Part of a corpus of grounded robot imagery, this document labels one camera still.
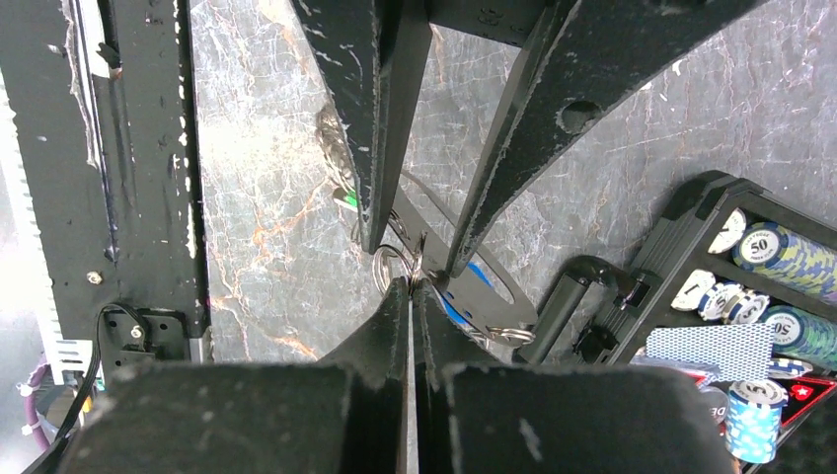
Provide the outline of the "black poker chip case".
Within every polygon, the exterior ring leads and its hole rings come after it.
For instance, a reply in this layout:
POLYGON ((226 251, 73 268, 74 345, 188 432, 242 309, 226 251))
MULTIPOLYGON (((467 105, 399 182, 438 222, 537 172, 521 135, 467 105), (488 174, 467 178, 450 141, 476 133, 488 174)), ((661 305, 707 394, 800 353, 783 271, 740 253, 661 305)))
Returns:
POLYGON ((544 361, 589 288, 610 301, 570 340, 575 363, 646 353, 656 328, 766 322, 776 332, 774 379, 789 395, 769 464, 747 473, 836 469, 836 228, 763 187, 721 171, 673 194, 626 268, 590 255, 568 260, 542 306, 532 344, 514 359, 544 361))

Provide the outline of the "metal keyring with tags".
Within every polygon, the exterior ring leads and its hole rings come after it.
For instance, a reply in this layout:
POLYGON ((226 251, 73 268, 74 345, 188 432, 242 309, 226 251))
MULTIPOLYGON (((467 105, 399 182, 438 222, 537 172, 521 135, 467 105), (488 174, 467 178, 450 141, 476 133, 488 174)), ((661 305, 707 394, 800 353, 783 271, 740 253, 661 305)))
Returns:
MULTIPOLYGON (((333 200, 348 210, 358 211, 348 146, 335 106, 323 105, 315 115, 315 124, 316 140, 337 186, 333 200)), ((441 197, 410 172, 403 170, 401 175, 421 190, 445 220, 454 223, 458 216, 441 197)), ((373 252, 372 280, 379 292, 386 292, 393 277, 405 277, 412 286, 426 279, 449 318, 484 347, 496 343, 517 349, 534 342, 529 328, 537 318, 536 310, 490 251, 481 248, 478 261, 469 263, 468 270, 456 277, 447 276, 438 262, 446 256, 447 246, 401 188, 396 192, 387 224, 401 248, 383 243, 373 252)))

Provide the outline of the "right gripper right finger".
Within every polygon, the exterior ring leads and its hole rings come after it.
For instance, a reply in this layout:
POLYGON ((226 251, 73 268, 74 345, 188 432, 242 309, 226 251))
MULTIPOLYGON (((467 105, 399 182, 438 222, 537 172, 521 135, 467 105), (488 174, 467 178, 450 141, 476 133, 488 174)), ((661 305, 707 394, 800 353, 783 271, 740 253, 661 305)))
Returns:
POLYGON ((505 364, 413 292, 422 473, 729 473, 694 381, 669 368, 505 364))

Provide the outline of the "light blue chip stack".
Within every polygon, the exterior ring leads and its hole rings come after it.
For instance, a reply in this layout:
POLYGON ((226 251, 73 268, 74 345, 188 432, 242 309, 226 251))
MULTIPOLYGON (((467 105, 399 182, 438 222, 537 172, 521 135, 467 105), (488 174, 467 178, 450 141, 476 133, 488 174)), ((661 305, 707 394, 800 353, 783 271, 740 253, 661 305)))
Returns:
POLYGON ((750 464, 766 464, 776 455, 787 390, 764 379, 733 382, 728 390, 725 446, 730 454, 750 464))

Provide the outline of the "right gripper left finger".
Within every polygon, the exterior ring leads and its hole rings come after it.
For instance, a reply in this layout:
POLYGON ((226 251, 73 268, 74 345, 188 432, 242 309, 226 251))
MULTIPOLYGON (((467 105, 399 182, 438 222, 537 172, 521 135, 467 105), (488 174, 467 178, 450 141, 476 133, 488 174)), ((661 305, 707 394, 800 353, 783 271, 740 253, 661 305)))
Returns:
POLYGON ((402 473, 409 288, 322 359, 120 370, 63 473, 402 473))

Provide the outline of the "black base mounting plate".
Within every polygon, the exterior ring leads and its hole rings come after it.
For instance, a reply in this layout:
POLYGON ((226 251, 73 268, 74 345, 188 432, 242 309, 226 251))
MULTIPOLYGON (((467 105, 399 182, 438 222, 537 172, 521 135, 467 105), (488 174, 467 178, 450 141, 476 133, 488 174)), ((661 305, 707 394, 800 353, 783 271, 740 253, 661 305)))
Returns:
POLYGON ((120 302, 171 313, 209 358, 186 1, 5 1, 1 77, 62 331, 120 302))

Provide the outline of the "blue playing card deck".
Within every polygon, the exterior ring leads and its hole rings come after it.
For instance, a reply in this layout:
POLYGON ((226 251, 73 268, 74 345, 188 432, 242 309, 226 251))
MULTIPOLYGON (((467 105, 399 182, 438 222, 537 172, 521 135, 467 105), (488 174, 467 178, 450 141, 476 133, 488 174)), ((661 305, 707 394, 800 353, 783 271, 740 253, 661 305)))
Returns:
POLYGON ((650 357, 715 366, 718 381, 767 378, 775 330, 772 325, 656 328, 646 340, 650 357))

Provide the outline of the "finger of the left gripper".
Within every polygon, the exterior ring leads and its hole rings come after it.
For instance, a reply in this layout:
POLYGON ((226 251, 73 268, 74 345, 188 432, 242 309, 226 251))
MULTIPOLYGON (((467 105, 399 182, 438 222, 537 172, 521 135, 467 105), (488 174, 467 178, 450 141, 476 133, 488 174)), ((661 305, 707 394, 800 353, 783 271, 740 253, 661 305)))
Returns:
POLYGON ((445 264, 460 275, 501 213, 585 133, 758 1, 556 1, 513 63, 445 264))
POLYGON ((296 1, 342 127, 362 249, 380 245, 415 116, 431 29, 422 1, 296 1))

